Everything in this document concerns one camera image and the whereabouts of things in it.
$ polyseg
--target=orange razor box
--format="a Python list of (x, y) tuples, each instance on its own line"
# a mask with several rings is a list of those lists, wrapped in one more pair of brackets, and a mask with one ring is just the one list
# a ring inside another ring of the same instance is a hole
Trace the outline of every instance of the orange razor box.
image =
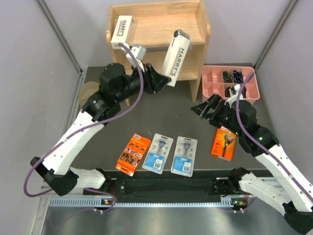
[(230, 161), (233, 157), (235, 142), (236, 135), (225, 127), (221, 127), (216, 131), (211, 154)]
[(151, 140), (139, 134), (134, 134), (117, 160), (115, 168), (129, 176), (133, 176), (150, 144)]

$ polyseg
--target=white wall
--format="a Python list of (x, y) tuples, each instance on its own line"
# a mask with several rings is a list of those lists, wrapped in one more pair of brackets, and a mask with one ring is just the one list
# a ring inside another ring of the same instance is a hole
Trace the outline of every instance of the white wall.
[(313, 1), (302, 0), (259, 69), (282, 146), (313, 182)]
[[(81, 67), (112, 61), (109, 6), (169, 0), (45, 0)], [(255, 63), (289, 0), (204, 0), (211, 23), (207, 63)]]
[[(22, 189), (30, 160), (62, 134), (78, 73), (35, 1), (0, 1), (0, 233), (25, 235), (37, 199)], [(29, 190), (42, 180), (31, 177)]]

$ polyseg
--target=gray table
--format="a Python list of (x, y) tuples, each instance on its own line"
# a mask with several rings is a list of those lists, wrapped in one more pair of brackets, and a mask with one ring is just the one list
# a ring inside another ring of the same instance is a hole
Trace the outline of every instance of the gray table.
[[(98, 82), (102, 71), (103, 67), (89, 67), (85, 82)], [(192, 106), (201, 103), (201, 94), (202, 90), (198, 93), (197, 102), (192, 102), (188, 81), (178, 82), (175, 88), (166, 87), (156, 95), (144, 94), (132, 112), (109, 123), (86, 144), (73, 162), (73, 167), (85, 169), (99, 167), (104, 170), (114, 170), (117, 159), (133, 133), (150, 139), (155, 133), (159, 133), (174, 139), (174, 147), (171, 149), (164, 169), (171, 168), (178, 136), (198, 140), (194, 169), (264, 168), (262, 164), (243, 151), (238, 140), (232, 161), (228, 162), (211, 155), (216, 128), (198, 118), (190, 110)], [(127, 109), (124, 102), (121, 106), (122, 110)], [(254, 103), (254, 107), (257, 110), (258, 122), (272, 131), (262, 96)]]

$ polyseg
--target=pink bin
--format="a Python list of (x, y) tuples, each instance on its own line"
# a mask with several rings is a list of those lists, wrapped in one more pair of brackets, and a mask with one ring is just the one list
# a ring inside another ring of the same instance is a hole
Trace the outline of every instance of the pink bin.
[[(202, 101), (206, 101), (214, 93), (218, 94), (223, 99), (228, 99), (228, 97), (225, 97), (225, 89), (235, 86), (236, 83), (223, 82), (223, 71), (227, 71), (232, 74), (234, 70), (243, 73), (244, 81), (251, 72), (254, 72), (254, 69), (251, 67), (205, 65), (202, 71)], [(246, 84), (246, 98), (244, 98), (244, 100), (253, 104), (259, 98), (260, 93), (258, 83), (256, 81), (256, 76), (254, 75), (253, 78)]]

